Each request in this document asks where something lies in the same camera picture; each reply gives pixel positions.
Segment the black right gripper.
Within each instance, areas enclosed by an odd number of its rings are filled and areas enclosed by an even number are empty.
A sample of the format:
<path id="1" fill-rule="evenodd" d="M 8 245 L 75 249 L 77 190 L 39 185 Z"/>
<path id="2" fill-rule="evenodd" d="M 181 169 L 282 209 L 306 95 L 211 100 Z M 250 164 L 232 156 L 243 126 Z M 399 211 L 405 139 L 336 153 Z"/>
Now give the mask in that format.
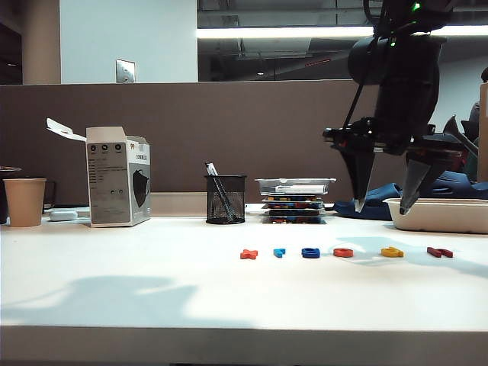
<path id="1" fill-rule="evenodd" d="M 407 125 L 383 124 L 375 117 L 363 117 L 342 128 L 326 128 L 323 138 L 345 161 L 358 213 L 362 212 L 366 201 L 375 153 L 399 156 L 408 152 L 400 200 L 400 214 L 406 215 L 420 194 L 445 171 L 445 157 L 441 153 L 464 151 L 461 142 L 445 133 L 437 133 L 433 124 L 414 131 Z"/>

